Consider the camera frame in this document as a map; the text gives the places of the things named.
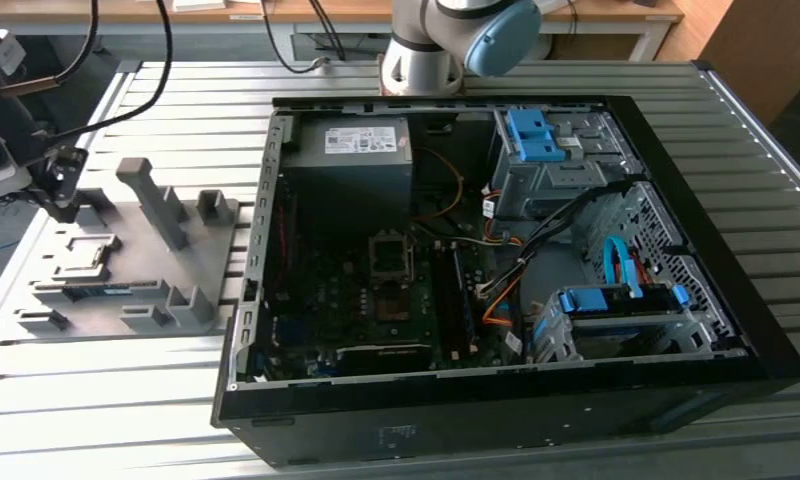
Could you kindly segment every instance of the orange cable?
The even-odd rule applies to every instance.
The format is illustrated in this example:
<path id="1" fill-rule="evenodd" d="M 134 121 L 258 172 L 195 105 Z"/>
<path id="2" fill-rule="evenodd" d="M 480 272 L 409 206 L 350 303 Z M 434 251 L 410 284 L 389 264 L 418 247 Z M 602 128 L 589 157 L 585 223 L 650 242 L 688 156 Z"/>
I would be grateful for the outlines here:
<path id="1" fill-rule="evenodd" d="M 453 201 L 450 202 L 450 205 L 447 205 L 446 208 L 438 210 L 434 213 L 425 213 L 423 215 L 418 215 L 417 217 L 411 218 L 411 220 L 419 221 L 419 220 L 429 220 L 430 218 L 439 217 L 441 215 L 447 213 L 453 209 L 453 207 L 455 207 L 455 205 L 458 204 L 458 201 L 462 199 L 462 176 L 460 175 L 458 170 L 455 169 L 453 164 L 449 162 L 449 160 L 446 158 L 443 158 L 443 156 L 438 152 L 435 152 L 434 150 L 430 150 L 429 148 L 425 148 L 425 147 L 417 147 L 415 150 L 421 150 L 421 151 L 429 153 L 433 157 L 435 157 L 438 160 L 441 160 L 441 163 L 443 163 L 443 166 L 450 169 L 450 173 L 453 173 L 453 176 L 455 177 L 455 196 L 453 197 Z"/>

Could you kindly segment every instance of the metal rail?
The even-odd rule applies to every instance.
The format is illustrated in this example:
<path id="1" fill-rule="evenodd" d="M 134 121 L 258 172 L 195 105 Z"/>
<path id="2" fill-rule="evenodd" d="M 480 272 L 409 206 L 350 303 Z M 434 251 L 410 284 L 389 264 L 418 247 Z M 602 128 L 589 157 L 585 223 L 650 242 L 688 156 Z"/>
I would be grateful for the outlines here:
<path id="1" fill-rule="evenodd" d="M 118 74 L 99 115 L 141 104 L 161 65 Z M 159 104 L 90 139 L 82 186 L 114 200 L 122 157 L 147 157 L 158 185 L 179 198 L 221 188 L 249 202 L 277 96 L 375 95 L 371 63 L 290 76 L 271 63 L 181 63 Z M 630 95 L 697 193 L 800 352 L 800 168 L 712 72 L 686 64 L 546 62 L 505 78 L 468 79 L 474 94 Z M 246 224 L 251 207 L 238 212 Z M 209 425 L 221 326 L 206 336 L 34 339 L 11 321 L 30 304 L 23 259 L 46 248 L 49 220 L 33 221 L 0 280 L 0 477 L 113 475 L 230 478 L 273 470 L 225 430 Z M 234 245 L 245 246 L 249 228 Z M 239 292 L 245 253 L 230 255 L 222 298 Z M 800 475 L 800 384 L 758 403 L 730 406 L 670 435 L 357 465 L 313 466 L 321 476 L 431 474 L 481 469 L 492 476 L 562 478 L 769 478 Z"/>

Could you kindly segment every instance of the printed label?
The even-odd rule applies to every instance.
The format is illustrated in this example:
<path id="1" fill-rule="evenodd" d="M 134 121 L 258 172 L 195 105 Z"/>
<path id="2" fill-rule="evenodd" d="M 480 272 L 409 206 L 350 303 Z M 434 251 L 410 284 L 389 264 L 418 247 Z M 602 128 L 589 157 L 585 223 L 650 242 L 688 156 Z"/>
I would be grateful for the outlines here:
<path id="1" fill-rule="evenodd" d="M 494 202 L 492 200 L 482 201 L 482 216 L 485 218 L 494 217 Z"/>
<path id="2" fill-rule="evenodd" d="M 518 337 L 516 337 L 512 332 L 506 332 L 504 343 L 509 349 L 516 352 L 516 355 L 521 355 L 521 340 L 518 340 Z"/>
<path id="3" fill-rule="evenodd" d="M 331 128 L 325 131 L 325 153 L 397 151 L 394 127 Z"/>
<path id="4" fill-rule="evenodd" d="M 561 147 L 580 147 L 581 142 L 577 137 L 560 137 L 557 138 L 557 145 Z"/>

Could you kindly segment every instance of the blue plastic latch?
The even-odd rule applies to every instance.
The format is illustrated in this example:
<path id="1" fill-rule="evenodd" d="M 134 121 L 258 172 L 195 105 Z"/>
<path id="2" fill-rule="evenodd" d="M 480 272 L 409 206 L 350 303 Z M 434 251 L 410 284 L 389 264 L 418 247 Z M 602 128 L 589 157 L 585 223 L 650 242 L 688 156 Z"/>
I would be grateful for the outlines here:
<path id="1" fill-rule="evenodd" d="M 569 297 L 568 292 L 560 294 L 560 306 L 562 307 L 562 311 L 565 313 L 574 311 L 574 303 L 572 303 L 572 298 Z"/>
<path id="2" fill-rule="evenodd" d="M 672 294 L 678 301 L 678 305 L 682 307 L 690 303 L 690 295 L 688 295 L 688 290 L 684 288 L 684 285 L 673 285 Z"/>
<path id="3" fill-rule="evenodd" d="M 565 313 L 602 312 L 608 302 L 600 288 L 573 288 L 560 294 L 560 305 Z"/>
<path id="4" fill-rule="evenodd" d="M 546 326 L 548 326 L 548 320 L 542 319 L 542 321 L 538 322 L 538 324 L 536 325 L 536 328 L 533 329 L 533 341 L 534 342 L 538 339 L 542 332 L 545 331 Z"/>
<path id="5" fill-rule="evenodd" d="M 557 147 L 553 125 L 545 122 L 541 110 L 506 111 L 509 133 L 518 147 L 518 158 L 524 162 L 562 162 L 565 151 Z"/>
<path id="6" fill-rule="evenodd" d="M 576 288 L 569 290 L 578 312 L 600 312 L 608 309 L 608 302 L 600 288 Z"/>

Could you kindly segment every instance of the black cable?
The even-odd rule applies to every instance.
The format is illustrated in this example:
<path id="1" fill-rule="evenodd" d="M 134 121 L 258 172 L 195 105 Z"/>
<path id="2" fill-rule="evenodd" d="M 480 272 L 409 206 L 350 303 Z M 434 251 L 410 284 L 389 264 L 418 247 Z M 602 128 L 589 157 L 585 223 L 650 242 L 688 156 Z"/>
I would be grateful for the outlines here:
<path id="1" fill-rule="evenodd" d="M 334 54 L 337 55 L 337 59 L 342 61 L 346 59 L 346 51 L 343 50 L 341 54 L 341 49 L 343 48 L 343 46 L 341 45 L 339 37 L 333 36 L 331 30 L 329 30 L 327 17 L 322 16 L 323 11 L 319 10 L 322 5 L 319 5 L 318 7 L 313 2 L 310 2 L 310 0 L 309 3 L 310 8 L 313 9 L 314 14 L 317 15 L 317 19 L 319 20 L 319 25 L 322 25 L 322 31 L 325 32 L 325 36 L 329 39 L 329 50 L 334 52 Z"/>
<path id="2" fill-rule="evenodd" d="M 98 12 L 98 0 L 89 0 L 89 30 L 85 36 L 85 42 L 74 61 L 70 63 L 67 68 L 58 74 L 35 78 L 34 80 L 24 80 L 22 82 L 12 83 L 0 87 L 0 95 L 3 98 L 14 98 L 30 93 L 43 92 L 51 88 L 58 87 L 65 81 L 77 73 L 82 63 L 91 53 L 91 47 L 94 46 L 94 39 L 97 38 L 97 26 L 99 23 L 99 12 Z"/>
<path id="3" fill-rule="evenodd" d="M 521 252 L 516 257 L 514 263 L 488 282 L 486 286 L 481 288 L 480 293 L 488 293 L 501 283 L 512 279 L 514 275 L 521 274 L 528 263 L 536 256 L 540 247 L 554 235 L 562 232 L 569 225 L 572 225 L 574 215 L 590 201 L 602 195 L 626 191 L 633 185 L 634 181 L 638 179 L 641 178 L 636 177 L 618 180 L 608 183 L 604 187 L 596 187 L 584 190 L 577 197 L 564 203 L 560 208 L 557 208 L 557 210 L 554 210 L 554 212 L 540 221 L 538 225 L 533 229 L 533 232 L 530 232 L 530 235 L 528 235 L 528 239 L 524 242 L 524 247 L 521 248 Z"/>
<path id="4" fill-rule="evenodd" d="M 281 56 L 281 52 L 278 52 L 278 46 L 275 45 L 275 38 L 271 34 L 271 26 L 269 25 L 269 15 L 266 14 L 266 10 L 263 9 L 263 15 L 261 15 L 263 17 L 263 27 L 266 27 L 266 36 L 269 37 L 269 46 L 271 47 L 271 51 L 275 55 L 275 60 L 278 60 L 278 63 L 281 64 L 281 66 L 286 69 L 287 72 L 295 74 L 295 75 L 301 75 L 302 73 L 307 73 L 307 72 L 313 72 L 317 68 L 319 68 L 322 66 L 322 64 L 326 62 L 326 58 L 325 57 L 318 57 L 314 59 L 313 62 L 310 62 L 310 65 L 305 68 L 293 68 L 287 62 L 283 60 L 283 57 Z"/>
<path id="5" fill-rule="evenodd" d="M 326 31 L 326 35 L 329 36 L 329 42 L 331 42 L 331 36 L 334 36 L 334 42 L 331 42 L 334 45 L 334 47 L 337 48 L 337 59 L 342 62 L 346 61 L 346 51 L 343 50 L 343 44 L 341 43 L 341 37 L 337 35 L 337 31 L 334 30 L 334 24 L 331 23 L 331 20 L 329 19 L 329 15 L 325 13 L 325 10 L 322 9 L 322 4 L 319 3 L 319 0 L 309 0 L 310 2 L 310 7 L 314 9 L 314 13 L 317 14 L 317 17 L 319 17 L 319 23 L 322 24 L 322 28 Z"/>
<path id="6" fill-rule="evenodd" d="M 573 0 L 566 0 L 569 2 L 569 10 L 572 10 L 572 21 L 569 22 L 569 36 L 577 35 L 577 8 L 574 8 Z"/>
<path id="7" fill-rule="evenodd" d="M 125 120 L 131 119 L 137 115 L 145 113 L 150 107 L 154 106 L 157 100 L 162 96 L 162 91 L 165 90 L 165 85 L 169 82 L 169 73 L 171 72 L 171 56 L 174 53 L 174 47 L 171 45 L 171 24 L 169 22 L 169 13 L 165 9 L 165 0 L 154 0 L 157 2 L 157 10 L 159 11 L 159 19 L 162 21 L 162 31 L 165 33 L 165 62 L 162 64 L 162 73 L 159 74 L 159 83 L 157 84 L 157 90 L 154 91 L 150 99 L 141 106 L 138 106 L 133 111 L 118 115 L 102 122 L 97 122 L 91 125 L 86 125 L 85 127 L 74 128 L 73 130 L 67 130 L 66 132 L 59 133 L 58 135 L 53 135 L 50 137 L 50 144 L 55 144 L 62 140 L 82 135 L 89 132 L 94 132 L 101 128 L 109 127 L 115 123 L 123 122 Z"/>
<path id="8" fill-rule="evenodd" d="M 91 53 L 91 48 L 94 47 L 94 40 L 97 39 L 97 25 L 99 23 L 99 13 L 98 13 L 98 0 L 90 0 L 90 19 L 89 19 L 89 31 L 85 35 L 85 42 L 82 43 L 82 48 L 79 49 L 79 53 L 77 54 L 77 58 L 74 58 L 73 63 L 65 69 L 62 73 L 55 76 L 55 82 L 63 83 L 67 78 L 77 73 L 85 59 L 89 58 L 89 54 Z"/>

